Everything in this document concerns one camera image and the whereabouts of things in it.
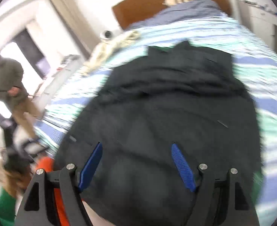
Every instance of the cabinet door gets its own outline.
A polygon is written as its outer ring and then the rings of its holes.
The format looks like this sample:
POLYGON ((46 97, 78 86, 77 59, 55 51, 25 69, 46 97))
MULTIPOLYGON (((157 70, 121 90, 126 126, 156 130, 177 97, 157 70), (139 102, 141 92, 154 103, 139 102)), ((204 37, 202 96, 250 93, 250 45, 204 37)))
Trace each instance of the cabinet door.
POLYGON ((274 49, 274 25, 259 18, 251 17, 253 32, 262 39, 270 49, 274 49))

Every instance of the gray jacket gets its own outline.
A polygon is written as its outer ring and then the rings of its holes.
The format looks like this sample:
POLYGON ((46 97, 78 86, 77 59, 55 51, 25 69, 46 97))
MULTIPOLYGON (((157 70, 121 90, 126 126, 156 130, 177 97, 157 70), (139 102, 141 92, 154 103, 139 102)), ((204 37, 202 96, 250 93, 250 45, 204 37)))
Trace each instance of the gray jacket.
POLYGON ((0 101, 4 102, 10 111, 28 96, 21 82, 22 77, 23 68, 18 61, 10 58, 0 58, 0 101), (8 90, 12 87, 20 89, 14 97, 8 94, 8 90))

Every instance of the gray blanket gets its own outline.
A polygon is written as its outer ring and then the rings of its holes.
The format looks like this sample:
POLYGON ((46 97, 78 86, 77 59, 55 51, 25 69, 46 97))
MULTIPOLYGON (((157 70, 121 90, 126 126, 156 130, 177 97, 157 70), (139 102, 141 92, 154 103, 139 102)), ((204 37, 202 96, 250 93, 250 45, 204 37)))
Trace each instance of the gray blanket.
POLYGON ((168 7, 152 18, 131 24, 127 30, 146 26, 166 25, 176 21, 196 19, 209 16, 219 16, 221 9, 212 0, 193 0, 168 7))

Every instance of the orange object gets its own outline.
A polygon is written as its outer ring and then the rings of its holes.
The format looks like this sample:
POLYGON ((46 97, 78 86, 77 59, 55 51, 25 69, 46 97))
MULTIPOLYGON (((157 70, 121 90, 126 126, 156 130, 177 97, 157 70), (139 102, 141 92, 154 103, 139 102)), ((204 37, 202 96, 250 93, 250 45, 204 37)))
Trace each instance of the orange object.
MULTIPOLYGON (((51 172, 51 171, 53 171, 53 169, 52 169, 53 163, 54 163, 54 159, 52 159, 50 157, 43 157, 38 162, 36 170, 43 168, 46 172, 51 172)), ((67 219, 67 216, 65 213, 65 208, 64 208, 60 189, 54 189, 54 198, 56 200, 57 211, 58 211, 61 225, 69 226, 69 222, 68 222, 68 219, 67 219)))

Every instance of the bed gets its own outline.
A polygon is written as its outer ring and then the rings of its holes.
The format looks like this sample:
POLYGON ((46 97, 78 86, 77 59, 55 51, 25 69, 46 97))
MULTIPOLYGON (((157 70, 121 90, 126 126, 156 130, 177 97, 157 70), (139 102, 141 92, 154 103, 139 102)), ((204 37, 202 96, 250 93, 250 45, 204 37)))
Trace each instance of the bed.
MULTIPOLYGON (((125 29, 164 9, 162 1, 124 0, 112 9, 125 29)), ((36 123, 35 130, 41 141, 50 147, 50 154, 54 155, 64 135, 81 110, 97 95, 111 71, 146 55, 147 46, 173 47, 189 40, 194 46, 228 52, 233 55, 235 77, 246 85, 256 104, 264 175, 256 210, 260 225, 269 226, 277 218, 277 54, 227 16, 231 14, 228 0, 214 1, 222 10, 219 16, 137 28, 141 37, 135 44, 113 54, 85 77, 82 77, 81 69, 76 71, 46 107, 45 116, 36 123)))

